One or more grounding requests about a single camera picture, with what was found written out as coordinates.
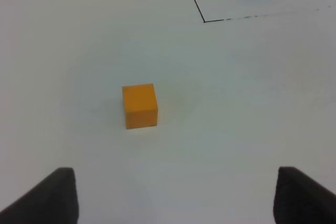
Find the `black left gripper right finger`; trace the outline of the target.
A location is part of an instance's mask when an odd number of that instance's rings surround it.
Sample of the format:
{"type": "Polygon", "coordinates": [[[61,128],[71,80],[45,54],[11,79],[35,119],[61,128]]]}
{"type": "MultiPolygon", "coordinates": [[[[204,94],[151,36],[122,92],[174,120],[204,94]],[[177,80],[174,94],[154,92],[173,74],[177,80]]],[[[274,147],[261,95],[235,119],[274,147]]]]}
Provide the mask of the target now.
{"type": "Polygon", "coordinates": [[[275,223],[335,223],[335,194],[295,167],[280,167],[275,223]]]}

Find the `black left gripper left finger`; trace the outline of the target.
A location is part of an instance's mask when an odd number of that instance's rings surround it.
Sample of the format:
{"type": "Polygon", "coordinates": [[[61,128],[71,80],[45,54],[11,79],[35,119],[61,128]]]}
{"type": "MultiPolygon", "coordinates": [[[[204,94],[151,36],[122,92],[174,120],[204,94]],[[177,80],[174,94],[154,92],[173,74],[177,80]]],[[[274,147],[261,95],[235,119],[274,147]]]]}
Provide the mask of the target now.
{"type": "Polygon", "coordinates": [[[77,223],[75,171],[60,167],[1,211],[1,223],[77,223]]]}

